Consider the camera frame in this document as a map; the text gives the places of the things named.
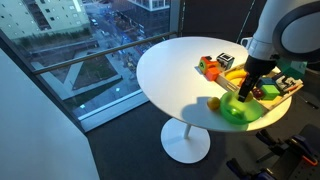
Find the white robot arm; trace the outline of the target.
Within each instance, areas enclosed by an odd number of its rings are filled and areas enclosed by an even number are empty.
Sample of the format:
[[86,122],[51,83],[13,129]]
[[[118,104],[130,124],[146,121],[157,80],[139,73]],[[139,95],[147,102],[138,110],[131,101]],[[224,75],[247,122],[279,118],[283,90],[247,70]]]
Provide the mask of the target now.
[[248,73],[238,93],[244,102],[262,75],[276,60],[318,62],[320,58],[320,0],[267,0],[256,32],[243,38],[248,51]]

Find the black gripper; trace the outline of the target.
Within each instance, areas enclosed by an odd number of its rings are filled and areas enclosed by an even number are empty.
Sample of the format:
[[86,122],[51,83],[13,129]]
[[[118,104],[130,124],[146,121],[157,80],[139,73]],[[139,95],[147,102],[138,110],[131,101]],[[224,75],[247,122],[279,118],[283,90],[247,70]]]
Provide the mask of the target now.
[[273,60],[261,60],[248,56],[244,66],[247,77],[239,90],[238,100],[244,102],[250,92],[250,87],[253,87],[262,75],[269,74],[275,66],[276,62]]

